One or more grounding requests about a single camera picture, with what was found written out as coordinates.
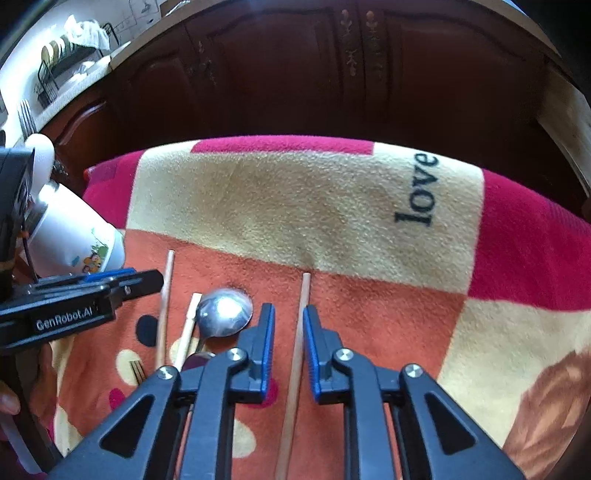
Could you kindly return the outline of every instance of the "fork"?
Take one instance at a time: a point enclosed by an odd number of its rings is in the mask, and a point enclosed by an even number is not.
[[[142,367],[141,360],[132,360],[129,362],[131,369],[134,372],[134,377],[138,385],[141,385],[146,380],[146,374],[144,371],[144,367]]]

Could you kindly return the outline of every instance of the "brown pattern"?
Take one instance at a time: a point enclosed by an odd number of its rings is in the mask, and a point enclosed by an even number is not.
[[[570,352],[544,369],[519,404],[503,450],[529,480],[543,480],[568,447],[589,405],[591,352]]]

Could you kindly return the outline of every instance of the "red blanket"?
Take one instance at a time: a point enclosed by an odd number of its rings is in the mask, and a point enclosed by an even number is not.
[[[124,229],[127,266],[162,269],[176,250],[173,354],[194,291],[239,287],[255,318],[275,304],[274,385],[265,408],[236,411],[236,478],[273,475],[303,271],[325,327],[377,365],[421,364],[530,479],[587,409],[591,227],[496,174],[365,141],[227,138],[103,163],[85,200]],[[158,302],[54,345],[62,451],[136,387],[129,360],[152,367],[142,315]],[[315,405],[304,383],[289,477],[340,479],[342,455],[340,407]]]

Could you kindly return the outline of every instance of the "spoon bowl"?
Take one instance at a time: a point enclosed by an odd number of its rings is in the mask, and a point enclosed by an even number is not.
[[[235,288],[219,288],[204,295],[197,307],[197,352],[211,337],[227,337],[242,330],[252,318],[252,300]]]

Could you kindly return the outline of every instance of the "cabinet door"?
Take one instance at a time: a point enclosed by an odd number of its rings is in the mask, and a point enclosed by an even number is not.
[[[85,188],[86,168],[130,151],[104,85],[101,80],[88,88],[41,130],[52,140],[56,158],[66,168],[68,176],[60,177],[60,182],[78,194]]]
[[[224,3],[186,28],[199,52],[196,81],[208,89],[216,133],[358,130],[352,122],[360,122],[364,80],[354,4]]]
[[[196,52],[182,25],[165,32],[113,72],[113,95],[135,148],[207,136],[206,110],[191,83]]]
[[[478,161],[535,118],[543,53],[473,2],[360,0],[368,115],[382,140]]]

